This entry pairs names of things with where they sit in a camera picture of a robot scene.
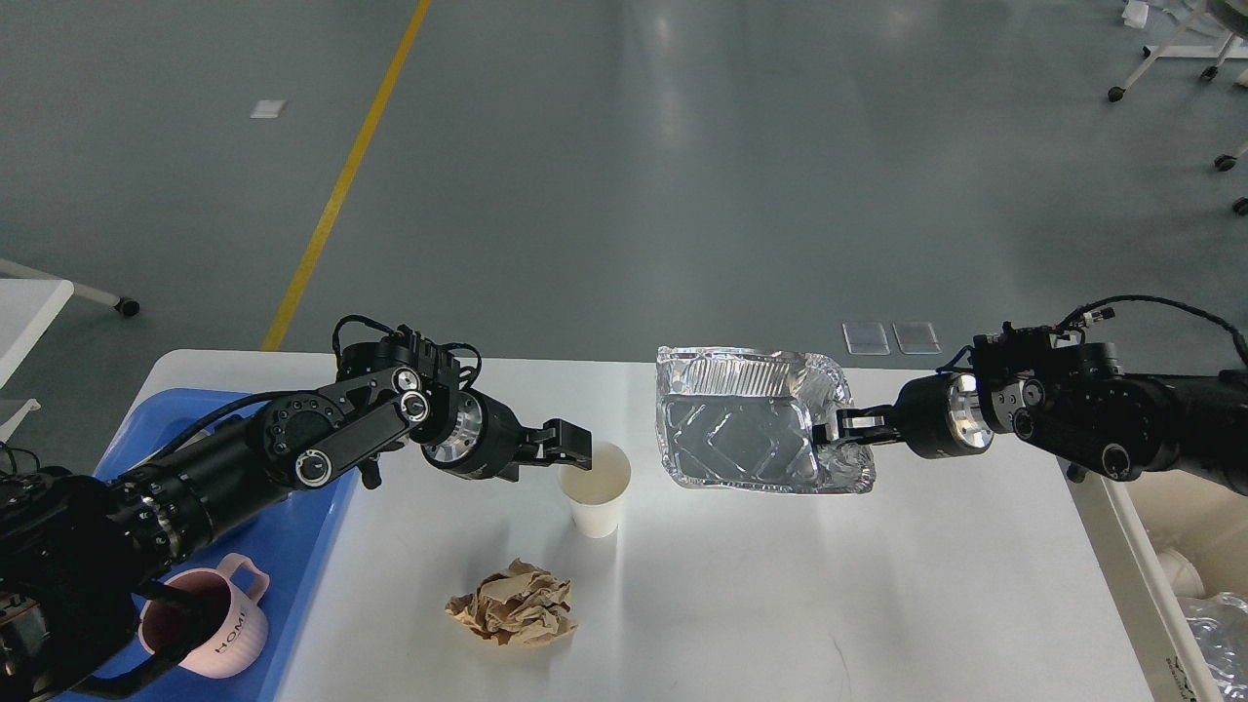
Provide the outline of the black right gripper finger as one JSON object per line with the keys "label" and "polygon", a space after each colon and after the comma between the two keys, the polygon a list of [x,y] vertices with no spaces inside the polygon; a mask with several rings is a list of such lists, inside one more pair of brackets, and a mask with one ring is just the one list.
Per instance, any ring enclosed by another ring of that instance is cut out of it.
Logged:
{"label": "black right gripper finger", "polygon": [[901,436],[895,431],[866,431],[865,433],[851,433],[847,436],[834,436],[830,431],[814,432],[815,446],[831,446],[831,448],[891,443],[902,443]]}
{"label": "black right gripper finger", "polygon": [[892,408],[837,408],[840,437],[895,437]]}

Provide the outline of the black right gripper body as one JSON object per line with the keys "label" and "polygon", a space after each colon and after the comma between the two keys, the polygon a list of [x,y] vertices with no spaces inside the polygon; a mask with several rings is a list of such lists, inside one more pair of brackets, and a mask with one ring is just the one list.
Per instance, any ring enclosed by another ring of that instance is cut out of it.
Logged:
{"label": "black right gripper body", "polygon": [[901,443],[924,458],[978,456],[993,443],[973,373],[932,373],[911,378],[892,406]]}

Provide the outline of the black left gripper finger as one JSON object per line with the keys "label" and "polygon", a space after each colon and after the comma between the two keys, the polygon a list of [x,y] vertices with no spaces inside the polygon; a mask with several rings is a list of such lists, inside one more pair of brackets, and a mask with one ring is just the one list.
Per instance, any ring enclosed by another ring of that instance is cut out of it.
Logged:
{"label": "black left gripper finger", "polygon": [[567,465],[580,471],[593,467],[593,435],[567,418],[548,418],[540,428],[522,427],[517,463]]}

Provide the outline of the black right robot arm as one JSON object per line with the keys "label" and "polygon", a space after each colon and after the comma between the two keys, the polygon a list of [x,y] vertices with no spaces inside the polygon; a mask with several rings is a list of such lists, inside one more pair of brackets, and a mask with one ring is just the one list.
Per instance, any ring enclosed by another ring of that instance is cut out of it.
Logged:
{"label": "black right robot arm", "polygon": [[1123,371],[1087,330],[1113,317],[1118,296],[1082,305],[1058,324],[980,334],[931,376],[906,382],[894,403],[839,408],[815,425],[817,448],[902,443],[924,458],[983,453],[1011,433],[1067,465],[1132,483],[1181,471],[1247,492],[1247,373]]}

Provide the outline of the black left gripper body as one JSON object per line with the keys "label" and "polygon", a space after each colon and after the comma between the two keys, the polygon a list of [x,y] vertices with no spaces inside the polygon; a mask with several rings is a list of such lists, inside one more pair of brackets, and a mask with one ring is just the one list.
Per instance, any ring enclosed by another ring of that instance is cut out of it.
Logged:
{"label": "black left gripper body", "polygon": [[519,458],[527,428],[508,406],[477,390],[456,392],[454,425],[441,443],[421,452],[434,468],[452,476],[482,481],[519,480]]}

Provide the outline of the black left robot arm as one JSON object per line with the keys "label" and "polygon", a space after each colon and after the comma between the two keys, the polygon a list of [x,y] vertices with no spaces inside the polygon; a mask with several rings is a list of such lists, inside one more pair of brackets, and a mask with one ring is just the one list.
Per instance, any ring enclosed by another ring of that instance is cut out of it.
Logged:
{"label": "black left robot arm", "polygon": [[67,690],[134,696],[208,640],[207,610],[161,582],[175,565],[298,490],[357,472],[378,488],[381,453],[419,445],[463,480],[515,483],[523,465],[593,465],[565,418],[523,426],[477,390],[463,344],[362,315],[374,342],[331,339],[334,382],[253,393],[205,413],[109,481],[49,465],[2,473],[2,698]]}

